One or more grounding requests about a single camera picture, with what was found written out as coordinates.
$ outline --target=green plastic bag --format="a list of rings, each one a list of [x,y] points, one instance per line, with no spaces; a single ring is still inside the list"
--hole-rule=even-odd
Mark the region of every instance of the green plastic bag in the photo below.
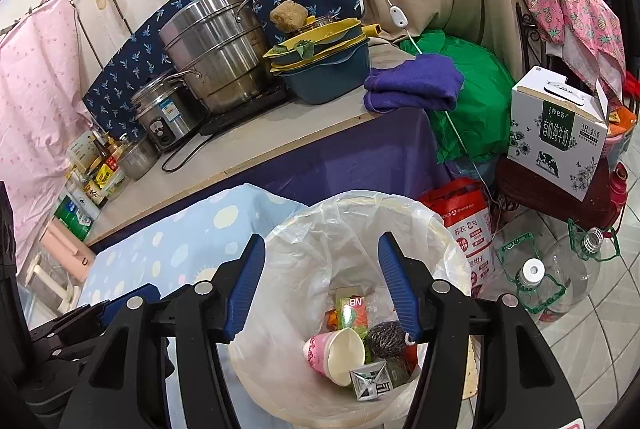
[[[509,149],[511,88],[515,81],[497,57],[481,46],[446,35],[441,30],[425,30],[415,40],[422,53],[451,57],[465,76],[456,109],[449,117],[460,133],[469,157],[484,162]],[[400,43],[405,52],[417,54],[409,40]],[[428,112],[438,141],[438,162],[454,160],[466,153],[443,112]]]

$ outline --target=pink paper cup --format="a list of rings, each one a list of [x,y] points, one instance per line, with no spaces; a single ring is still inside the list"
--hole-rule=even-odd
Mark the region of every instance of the pink paper cup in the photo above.
[[[303,351],[316,372],[341,386],[350,385],[349,372],[364,364],[364,343],[351,328],[319,333],[305,343]]]

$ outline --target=stainless steel pot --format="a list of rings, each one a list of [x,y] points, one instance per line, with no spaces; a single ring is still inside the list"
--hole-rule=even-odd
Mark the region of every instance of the stainless steel pot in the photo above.
[[[272,82],[262,58],[270,47],[249,1],[195,0],[160,29],[178,69],[202,74],[185,80],[214,114],[242,104]]]
[[[158,148],[151,142],[149,136],[145,135],[124,149],[118,158],[118,164],[126,176],[132,180],[140,180],[159,158]]]
[[[200,73],[196,70],[173,72],[164,72],[131,98],[136,119],[161,151],[174,148],[207,117],[207,110],[184,80],[185,75],[199,78]]]

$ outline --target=cardboard box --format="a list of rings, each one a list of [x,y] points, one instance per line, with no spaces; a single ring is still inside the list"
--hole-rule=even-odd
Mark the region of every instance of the cardboard box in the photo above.
[[[607,136],[607,98],[539,66],[511,90],[509,158],[584,199]]]

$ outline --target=sponge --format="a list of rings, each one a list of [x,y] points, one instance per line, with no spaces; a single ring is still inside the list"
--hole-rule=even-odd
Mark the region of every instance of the sponge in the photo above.
[[[291,0],[282,2],[269,13],[271,22],[285,34],[302,28],[305,25],[306,16],[308,16],[306,8]]]
[[[404,330],[398,321],[377,324],[367,334],[367,345],[375,356],[382,359],[402,355],[406,348]]]

